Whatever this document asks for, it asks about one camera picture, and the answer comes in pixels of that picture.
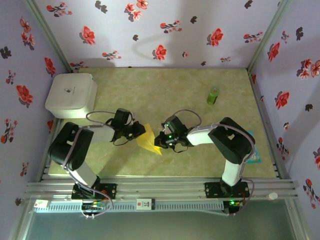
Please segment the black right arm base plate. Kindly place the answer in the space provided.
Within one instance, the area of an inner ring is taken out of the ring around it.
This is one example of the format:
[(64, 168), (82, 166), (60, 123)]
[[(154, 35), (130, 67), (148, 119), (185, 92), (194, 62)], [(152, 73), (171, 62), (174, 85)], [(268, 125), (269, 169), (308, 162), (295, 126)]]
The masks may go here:
[(229, 186), (223, 182), (206, 182), (204, 184), (205, 196), (208, 199), (217, 198), (248, 198), (250, 196), (247, 182), (238, 182)]

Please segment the white red label tag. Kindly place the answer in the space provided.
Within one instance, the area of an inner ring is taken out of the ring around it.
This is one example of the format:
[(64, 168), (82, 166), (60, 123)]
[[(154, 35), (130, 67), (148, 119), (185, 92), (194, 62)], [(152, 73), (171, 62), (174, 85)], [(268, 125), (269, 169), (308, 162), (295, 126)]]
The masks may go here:
[(136, 210), (137, 211), (153, 211), (155, 210), (155, 199), (154, 198), (137, 198), (136, 199)]

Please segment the blue snack packet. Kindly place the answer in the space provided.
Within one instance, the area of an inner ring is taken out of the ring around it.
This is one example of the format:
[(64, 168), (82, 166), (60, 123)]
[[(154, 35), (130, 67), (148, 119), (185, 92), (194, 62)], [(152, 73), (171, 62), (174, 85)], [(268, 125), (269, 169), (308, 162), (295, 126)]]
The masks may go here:
[(262, 158), (260, 156), (258, 146), (257, 146), (257, 141), (255, 141), (254, 145), (254, 153), (251, 155), (251, 157), (247, 160), (247, 164), (259, 164), (262, 162)]

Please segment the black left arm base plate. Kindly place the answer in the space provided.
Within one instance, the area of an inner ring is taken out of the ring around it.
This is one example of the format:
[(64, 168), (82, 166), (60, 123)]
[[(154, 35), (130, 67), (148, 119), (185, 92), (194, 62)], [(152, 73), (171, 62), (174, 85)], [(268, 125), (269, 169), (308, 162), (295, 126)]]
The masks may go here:
[(105, 195), (108, 195), (112, 200), (116, 198), (117, 184), (115, 183), (101, 183), (96, 187), (96, 190), (103, 194), (94, 192), (93, 190), (86, 189), (79, 184), (75, 184), (72, 189), (72, 200), (104, 200), (107, 199)]

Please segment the aluminium frame post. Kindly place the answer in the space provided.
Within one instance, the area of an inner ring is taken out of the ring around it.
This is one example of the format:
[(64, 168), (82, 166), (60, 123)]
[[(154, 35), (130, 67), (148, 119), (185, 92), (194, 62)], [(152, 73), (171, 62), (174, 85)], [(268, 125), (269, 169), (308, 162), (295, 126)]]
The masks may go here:
[(22, 0), (27, 9), (30, 11), (30, 13), (35, 18), (38, 26), (41, 28), (42, 33), (44, 34), (46, 40), (50, 43), (51, 47), (53, 48), (55, 54), (58, 56), (59, 60), (63, 63), (66, 71), (68, 73), (72, 72), (72, 69), (67, 61), (66, 56), (63, 53), (63, 50), (61, 49), (56, 37), (54, 36), (51, 28), (49, 27), (47, 21), (45, 20), (45, 17), (40, 11), (40, 8), (38, 7), (36, 0)]
[(259, 43), (256, 51), (253, 54), (253, 57), (251, 58), (249, 65), (247, 66), (246, 70), (247, 72), (251, 72), (254, 68), (255, 64), (258, 62), (260, 55), (262, 54), (262, 51), (264, 47), (267, 45), (270, 38), (273, 36), (274, 32), (276, 31), (278, 25), (280, 24), (282, 18), (286, 14), (287, 9), (289, 8), (290, 4), (293, 2), (293, 0), (281, 0), (277, 6), (277, 10), (269, 23), (263, 38), (261, 42)]

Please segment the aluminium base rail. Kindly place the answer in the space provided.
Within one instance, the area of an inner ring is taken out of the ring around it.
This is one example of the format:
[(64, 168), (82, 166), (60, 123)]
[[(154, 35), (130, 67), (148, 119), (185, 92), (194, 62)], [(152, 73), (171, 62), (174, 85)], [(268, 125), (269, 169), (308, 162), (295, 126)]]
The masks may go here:
[[(130, 202), (137, 198), (153, 198), (157, 201), (205, 201), (209, 188), (206, 183), (219, 182), (214, 177), (128, 177), (114, 176), (101, 179), (102, 183), (116, 184), (115, 200)], [(49, 200), (70, 199), (74, 181), (65, 175), (48, 176), (41, 182), (27, 184), (24, 198)], [(247, 182), (250, 200), (268, 200), (277, 193), (279, 200), (297, 199), (296, 184), (290, 179), (253, 178)]]

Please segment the green bottle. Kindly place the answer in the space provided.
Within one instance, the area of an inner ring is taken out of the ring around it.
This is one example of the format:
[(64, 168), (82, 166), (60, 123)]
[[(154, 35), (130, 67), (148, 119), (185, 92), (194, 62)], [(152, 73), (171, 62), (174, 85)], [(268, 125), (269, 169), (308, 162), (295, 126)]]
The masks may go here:
[(209, 105), (214, 105), (218, 99), (219, 94), (220, 94), (220, 89), (216, 86), (213, 86), (208, 93), (206, 102)]

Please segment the white card with red mark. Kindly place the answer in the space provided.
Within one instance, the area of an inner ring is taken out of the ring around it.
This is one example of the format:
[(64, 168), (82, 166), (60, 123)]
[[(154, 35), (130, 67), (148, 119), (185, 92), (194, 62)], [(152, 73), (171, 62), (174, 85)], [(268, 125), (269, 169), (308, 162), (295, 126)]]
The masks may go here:
[(46, 209), (50, 204), (49, 200), (37, 199), (34, 203), (34, 207), (37, 209)]

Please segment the yellow paper sheet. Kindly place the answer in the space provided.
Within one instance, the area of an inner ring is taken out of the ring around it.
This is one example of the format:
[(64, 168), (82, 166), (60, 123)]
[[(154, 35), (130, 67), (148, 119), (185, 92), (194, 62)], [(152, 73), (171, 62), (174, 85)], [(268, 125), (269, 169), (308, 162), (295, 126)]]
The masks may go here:
[(162, 155), (161, 148), (158, 146), (155, 146), (155, 134), (150, 124), (146, 123), (143, 126), (145, 129), (145, 133), (143, 133), (142, 135), (136, 138), (138, 146), (161, 156)]

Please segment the white plastic lidded box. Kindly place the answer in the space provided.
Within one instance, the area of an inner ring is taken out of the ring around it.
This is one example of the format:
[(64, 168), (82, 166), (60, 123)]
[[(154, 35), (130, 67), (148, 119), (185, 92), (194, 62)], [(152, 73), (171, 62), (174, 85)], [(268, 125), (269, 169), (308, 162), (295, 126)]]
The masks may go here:
[(90, 73), (57, 75), (45, 108), (58, 119), (83, 119), (94, 110), (98, 85)]

